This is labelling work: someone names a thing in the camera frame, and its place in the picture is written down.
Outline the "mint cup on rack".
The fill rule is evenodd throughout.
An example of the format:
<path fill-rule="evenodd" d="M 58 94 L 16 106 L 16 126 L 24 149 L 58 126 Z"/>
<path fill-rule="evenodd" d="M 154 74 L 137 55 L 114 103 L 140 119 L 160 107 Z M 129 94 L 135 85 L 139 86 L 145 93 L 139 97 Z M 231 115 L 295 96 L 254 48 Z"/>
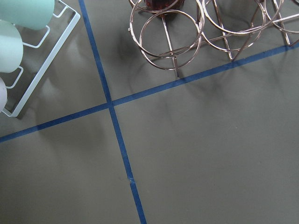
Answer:
<path fill-rule="evenodd" d="M 40 30 L 50 22 L 54 6 L 54 0 L 2 0 L 0 19 L 32 30 Z"/>

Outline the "white cup on rack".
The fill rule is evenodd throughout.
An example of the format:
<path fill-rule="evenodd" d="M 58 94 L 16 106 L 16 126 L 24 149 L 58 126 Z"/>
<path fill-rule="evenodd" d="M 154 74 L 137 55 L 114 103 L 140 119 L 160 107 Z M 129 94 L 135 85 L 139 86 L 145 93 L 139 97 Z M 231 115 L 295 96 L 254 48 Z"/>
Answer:
<path fill-rule="evenodd" d="M 23 42 L 17 28 L 10 22 L 0 21 L 0 71 L 10 73 L 21 64 Z"/>

